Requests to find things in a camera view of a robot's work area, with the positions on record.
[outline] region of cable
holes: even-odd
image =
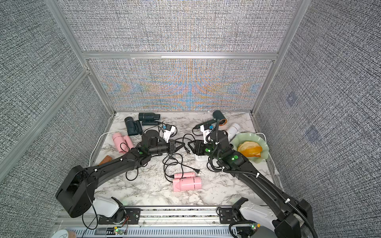
[[[93,221],[95,220],[95,218],[96,218],[96,217],[94,217],[94,219],[91,221],[91,223],[90,223],[89,226],[91,226],[91,224],[93,223]],[[85,232],[82,234],[82,237],[81,237],[81,238],[83,238],[83,235],[87,232],[87,230],[88,230],[88,229],[86,228],[86,230],[85,230]]]
[[[129,219],[129,218],[130,218],[130,217],[129,217],[128,215],[124,217],[123,225],[122,225],[120,228],[122,228],[126,222],[127,222],[127,226],[128,226],[128,219]]]
[[[222,207],[217,207],[217,208],[216,208],[216,213],[217,213],[218,216],[219,216],[219,213],[218,213],[218,209],[219,209],[219,208],[222,208]]]
[[[176,158],[173,158],[172,155],[180,155],[180,156],[181,156],[181,163],[180,163]],[[166,173],[166,170],[167,170],[167,168],[168,168],[169,166],[174,166],[174,165],[177,165],[177,164],[180,164],[180,165],[181,165],[181,173],[182,173],[182,175],[181,175],[181,179],[182,179],[183,176],[184,176],[184,168],[183,168],[183,166],[188,167],[188,168],[194,170],[196,173],[199,173],[199,172],[200,172],[199,169],[195,169],[195,168],[192,168],[192,167],[190,167],[190,166],[188,166],[188,165],[183,164],[183,162],[184,162],[184,157],[183,157],[181,154],[179,154],[179,153],[174,153],[174,154],[172,154],[172,155],[167,155],[167,156],[163,159],[163,161],[162,161],[162,163],[164,164],[164,166],[163,166],[164,177],[165,177],[165,179],[166,179],[168,182],[171,182],[171,183],[172,183],[173,181],[170,181],[167,177],[170,177],[170,178],[172,178],[172,179],[174,178],[174,175],[168,175],[168,174]]]
[[[133,179],[128,179],[128,178],[127,178],[127,172],[128,172],[128,171],[126,171],[125,176],[126,176],[126,179],[127,179],[128,181],[134,181],[134,180],[138,177],[138,175],[139,175],[139,170],[136,169],[136,176],[135,176],[135,178],[133,178]]]
[[[192,129],[192,134],[193,135],[195,135],[195,136],[202,136],[203,134],[201,134],[201,135],[197,135],[197,134],[195,134],[194,132],[193,132],[193,130],[195,130],[194,128]]]
[[[95,226],[94,228],[90,228],[90,227],[88,227],[88,226],[85,224],[85,221],[83,220],[83,214],[82,214],[82,222],[83,222],[83,224],[85,225],[85,227],[86,227],[87,229],[89,229],[89,230],[95,230],[95,229],[98,227],[98,214],[96,213],[95,208],[94,208],[94,205],[93,205],[93,202],[91,201],[90,196],[89,196],[89,194],[87,193],[87,187],[88,187],[90,184],[88,184],[88,185],[86,186],[85,192],[86,192],[86,195],[87,195],[88,199],[90,200],[91,206],[93,207],[93,210],[94,210],[94,213],[95,213],[96,226]]]
[[[130,217],[129,216],[127,216],[127,224],[126,224],[126,230],[124,231],[124,234],[123,235],[125,235],[126,234],[126,232],[127,232],[127,230],[128,230],[128,219],[130,219]]]
[[[261,133],[261,132],[258,132],[258,133],[255,133],[256,135],[258,135],[258,134],[262,134],[263,135],[263,137],[264,137],[264,141],[267,143],[267,140],[266,140],[266,136],[263,134],[263,133]]]
[[[187,139],[187,140],[192,141],[191,139],[185,137],[186,135],[190,135],[190,136],[193,137],[193,140],[194,140],[194,141],[196,140],[196,138],[195,138],[192,134],[187,133],[187,134],[185,134],[183,137],[177,138],[175,141],[178,141],[179,139],[182,139],[182,142],[183,142],[183,143],[184,143],[184,139]]]
[[[254,223],[252,221],[242,221],[242,222],[233,222],[233,223],[230,223],[229,225],[229,232],[230,232],[230,235],[232,235],[234,238],[238,238],[232,231],[232,226],[234,225],[238,225],[238,224],[251,224],[251,223]]]
[[[158,125],[154,125],[154,126],[152,126],[152,127],[150,127],[150,128],[147,128],[147,129],[145,129],[144,131],[143,131],[143,134],[147,131],[147,130],[149,130],[149,129],[151,129],[151,128],[154,128],[154,127],[158,127],[158,132],[159,132],[159,136],[160,136],[160,130],[161,130],[161,128],[159,127],[160,125],[162,125],[163,124],[163,122],[161,122],[161,123],[159,123]]]
[[[91,164],[91,157],[93,156],[93,153],[94,153],[95,149],[97,148],[97,146],[98,146],[98,144],[99,144],[99,141],[101,140],[101,137],[104,136],[104,135],[106,135],[106,134],[114,133],[114,132],[118,132],[118,131],[126,131],[126,130],[109,131],[109,132],[106,132],[106,133],[101,134],[101,136],[100,136],[99,139],[98,139],[98,142],[96,143],[96,145],[95,145],[93,151],[92,151],[91,154],[90,154],[89,167],[90,167],[90,164]]]
[[[273,185],[271,182],[267,181],[266,179],[264,179],[264,178],[262,178],[262,177],[260,177],[260,176],[257,176],[256,174],[254,174],[254,173],[252,173],[252,172],[249,172],[249,171],[240,171],[240,170],[234,170],[234,171],[232,171],[232,170],[222,170],[222,172],[230,173],[230,174],[235,174],[235,173],[238,173],[238,174],[251,174],[251,175],[254,175],[256,178],[260,178],[260,179],[262,179],[265,183],[267,183],[267,184],[272,188],[272,190],[273,190],[273,191],[274,191],[274,192],[275,192],[275,193],[276,193],[276,194],[277,194],[277,195],[278,195],[284,202],[286,202],[286,204],[287,204],[289,207],[291,207],[291,208],[295,211],[296,214],[298,214],[298,215],[303,219],[303,221],[304,221],[304,223],[306,224],[306,226],[308,227],[308,229],[310,229],[313,238],[317,238],[317,233],[316,233],[314,227],[311,225],[311,223],[308,221],[308,219],[305,217],[305,215],[304,215],[301,211],[299,211],[295,206],[293,206],[290,202],[288,202],[287,199],[285,199],[285,198],[283,197],[283,195],[278,191],[278,189],[276,189],[276,188],[274,187],[274,185]]]
[[[129,147],[126,143],[124,143],[124,142],[122,142],[122,143],[119,145],[119,147],[122,149],[122,151],[128,153],[128,151],[125,151],[125,150],[122,148],[122,144],[125,144],[125,145],[127,146],[128,150],[130,150],[130,147]]]
[[[209,171],[212,171],[212,172],[214,172],[214,173],[219,173],[219,172],[221,172],[221,171],[214,171],[214,170],[210,169],[208,165],[209,165],[209,161],[207,162],[207,169],[208,169]]]

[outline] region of metal rail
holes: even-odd
[[[85,59],[271,59],[275,52],[82,52]]]

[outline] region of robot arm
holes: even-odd
[[[304,225],[303,228],[306,225],[310,230],[311,227],[313,229],[311,205],[305,200],[297,201],[264,177],[243,154],[231,148],[225,131],[212,132],[210,143],[204,144],[202,140],[196,140],[189,142],[188,146],[196,155],[209,156],[210,163],[212,163],[212,159],[216,159],[217,164],[222,167],[219,171],[230,173],[233,177],[241,180],[269,206],[272,214],[275,215],[270,218],[272,225],[269,226],[270,216],[262,217],[262,219],[264,225],[269,226],[268,228],[273,230],[279,238],[301,237],[302,225]],[[248,203],[241,209],[242,200],[237,203],[233,205],[233,208],[235,207],[240,215],[246,220],[259,222],[258,219],[261,216],[258,214],[263,212],[262,210],[256,213],[256,209],[253,209],[255,206],[252,207]]]
[[[212,132],[210,134],[211,142],[216,141],[217,135],[219,138],[217,145],[214,143],[204,144],[203,140],[192,141],[188,145],[196,155],[208,155],[217,159],[218,165],[223,168],[222,172],[230,173],[248,185],[275,215],[273,217],[263,215],[267,211],[263,209],[259,211],[259,208],[256,209],[247,199],[242,198],[232,206],[239,214],[237,218],[262,222],[263,225],[273,230],[279,238],[299,238],[304,234],[301,232],[301,228],[305,225],[310,230],[311,227],[313,229],[312,208],[309,203],[304,200],[295,200],[261,175],[245,156],[231,149],[225,131]],[[124,206],[115,198],[112,198],[115,201],[113,203],[110,199],[106,201],[105,198],[94,196],[95,189],[121,173],[144,166],[153,155],[173,154],[183,146],[184,143],[174,140],[168,140],[166,143],[163,138],[158,136],[157,131],[148,130],[143,134],[142,142],[121,157],[98,166],[88,168],[76,166],[72,168],[58,189],[56,198],[70,217],[83,215],[90,209],[92,203],[97,207],[96,211],[101,211],[102,206],[109,204],[114,213],[112,220],[118,223],[124,217]],[[110,209],[104,210],[107,211],[107,214],[102,215],[111,216]]]

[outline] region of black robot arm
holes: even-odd
[[[272,223],[279,238],[301,237],[300,223],[294,214],[301,217],[311,232],[315,232],[311,205],[305,200],[297,201],[264,177],[243,154],[232,149],[225,131],[210,133],[210,143],[204,144],[202,140],[195,140],[189,142],[188,146],[196,155],[209,156],[212,169],[238,178],[269,206],[277,217]],[[216,169],[212,159],[216,159],[222,169]]]
[[[143,134],[142,142],[121,157],[102,165],[72,168],[56,192],[56,199],[70,217],[78,217],[91,207],[89,199],[94,200],[94,191],[101,184],[144,166],[151,160],[152,155],[173,154],[184,145],[174,140],[166,143],[157,131],[148,130]]]
[[[94,199],[94,191],[101,184],[115,176],[137,169],[151,160],[151,155],[137,148],[108,163],[82,168],[76,166],[69,171],[56,193],[70,217],[78,217],[90,207],[89,198]]]

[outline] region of side wall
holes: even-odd
[[[320,238],[381,230],[381,5],[313,0],[257,114]]]
[[[2,160],[82,66],[43,0],[1,1],[0,13]],[[88,164],[108,119],[83,79],[0,182],[0,237],[49,236],[62,209],[57,189],[72,167]]]
[[[0,183],[1,237],[49,236],[62,209],[54,195],[72,167],[88,166],[108,118],[85,78]]]

